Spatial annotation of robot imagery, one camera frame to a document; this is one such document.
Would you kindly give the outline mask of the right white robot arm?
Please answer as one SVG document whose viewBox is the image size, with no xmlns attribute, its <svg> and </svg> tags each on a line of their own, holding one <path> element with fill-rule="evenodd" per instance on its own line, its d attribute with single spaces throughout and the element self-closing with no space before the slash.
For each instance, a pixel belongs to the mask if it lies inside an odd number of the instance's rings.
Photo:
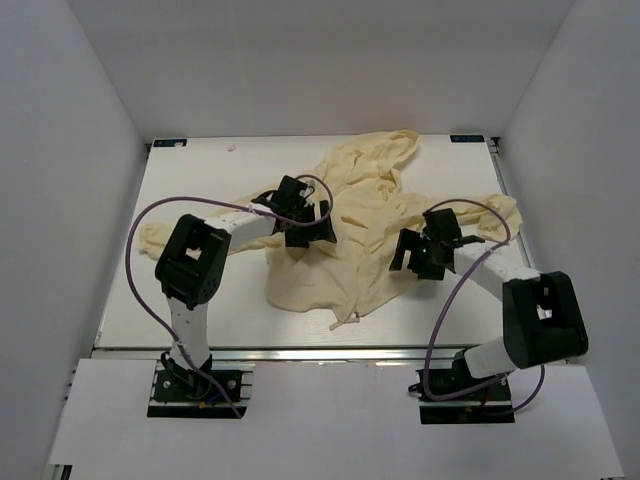
<svg viewBox="0 0 640 480">
<path fill-rule="evenodd" d="M 502 334 L 459 353 L 451 384 L 472 399 L 488 380 L 514 370 L 579 357 L 588 334 L 570 277 L 518 265 L 476 235 L 464 235 L 451 209 L 427 211 L 421 231 L 403 229 L 389 269 L 407 267 L 423 280 L 458 274 L 502 304 Z"/>
</svg>

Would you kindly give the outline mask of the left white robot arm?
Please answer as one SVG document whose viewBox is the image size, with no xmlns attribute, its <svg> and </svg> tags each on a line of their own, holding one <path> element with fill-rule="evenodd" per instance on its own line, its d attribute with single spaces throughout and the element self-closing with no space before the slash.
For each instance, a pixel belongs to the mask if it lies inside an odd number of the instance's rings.
<svg viewBox="0 0 640 480">
<path fill-rule="evenodd" d="M 228 254 L 255 240 L 282 233 L 291 248 L 315 241 L 337 241 L 331 223 L 333 194 L 314 201 L 315 187 L 324 182 L 313 175 L 285 176 L 278 188 L 263 192 L 229 213 L 209 218 L 182 215 L 157 261 L 171 316 L 172 347 L 166 367 L 179 372 L 177 387 L 199 399 L 211 387 L 211 354 L 207 341 L 208 304 L 221 285 Z"/>
</svg>

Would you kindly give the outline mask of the cream yellow jacket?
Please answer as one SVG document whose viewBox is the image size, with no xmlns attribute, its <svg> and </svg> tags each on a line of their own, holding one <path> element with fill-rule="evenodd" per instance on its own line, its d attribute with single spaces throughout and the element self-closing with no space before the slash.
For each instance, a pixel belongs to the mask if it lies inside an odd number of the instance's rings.
<svg viewBox="0 0 640 480">
<path fill-rule="evenodd" d="M 338 328 L 416 284 L 411 273 L 392 273 L 389 265 L 400 231 L 423 228 L 423 212 L 439 201 L 402 186 L 401 171 L 419 144 L 418 133 L 396 130 L 358 135 L 326 152 L 311 172 L 334 196 L 335 243 L 293 249 L 277 234 L 230 250 L 265 250 L 265 297 L 272 306 L 293 312 L 330 309 Z"/>
</svg>

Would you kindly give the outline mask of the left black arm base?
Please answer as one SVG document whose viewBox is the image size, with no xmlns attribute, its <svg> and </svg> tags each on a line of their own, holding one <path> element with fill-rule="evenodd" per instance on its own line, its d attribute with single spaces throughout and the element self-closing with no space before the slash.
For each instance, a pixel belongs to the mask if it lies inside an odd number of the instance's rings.
<svg viewBox="0 0 640 480">
<path fill-rule="evenodd" d="M 203 385 L 192 388 L 158 364 L 150 390 L 147 417 L 241 419 L 252 396 L 253 371 L 248 368 L 238 370 L 223 366 L 213 370 L 211 376 L 224 388 L 238 414 L 226 401 L 221 390 L 207 380 Z"/>
</svg>

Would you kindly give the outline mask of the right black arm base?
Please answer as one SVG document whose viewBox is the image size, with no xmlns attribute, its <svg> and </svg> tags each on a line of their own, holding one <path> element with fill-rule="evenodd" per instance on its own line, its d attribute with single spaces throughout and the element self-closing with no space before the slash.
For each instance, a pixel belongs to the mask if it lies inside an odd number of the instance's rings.
<svg viewBox="0 0 640 480">
<path fill-rule="evenodd" d="M 424 392 L 424 371 L 417 370 L 416 374 L 418 381 L 410 385 L 407 391 L 418 401 L 422 425 L 489 425 L 515 422 L 511 391 L 506 380 L 466 396 L 436 402 Z"/>
</svg>

